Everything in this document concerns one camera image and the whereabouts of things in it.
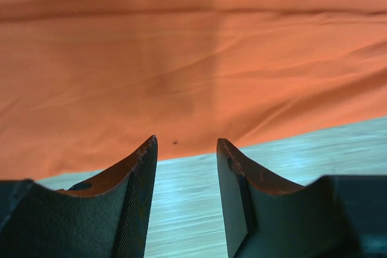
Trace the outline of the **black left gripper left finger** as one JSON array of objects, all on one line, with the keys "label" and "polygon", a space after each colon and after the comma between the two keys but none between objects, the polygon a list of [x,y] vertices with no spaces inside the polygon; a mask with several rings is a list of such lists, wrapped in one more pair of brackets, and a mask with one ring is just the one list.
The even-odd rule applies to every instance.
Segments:
[{"label": "black left gripper left finger", "polygon": [[68,190],[1,181],[1,256],[143,257],[157,155],[151,136]]}]

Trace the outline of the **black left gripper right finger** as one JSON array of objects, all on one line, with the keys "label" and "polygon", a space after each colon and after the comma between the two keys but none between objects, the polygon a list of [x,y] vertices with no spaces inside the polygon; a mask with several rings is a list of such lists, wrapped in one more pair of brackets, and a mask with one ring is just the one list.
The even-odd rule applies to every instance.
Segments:
[{"label": "black left gripper right finger", "polygon": [[386,176],[324,175],[300,185],[216,147],[229,257],[385,257]]}]

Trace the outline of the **orange t shirt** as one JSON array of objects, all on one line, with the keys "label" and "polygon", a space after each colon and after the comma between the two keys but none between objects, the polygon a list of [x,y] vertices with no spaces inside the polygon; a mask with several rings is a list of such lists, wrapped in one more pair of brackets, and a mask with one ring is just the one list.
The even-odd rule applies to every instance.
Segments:
[{"label": "orange t shirt", "polygon": [[1,178],[386,115],[386,0],[1,0]]}]

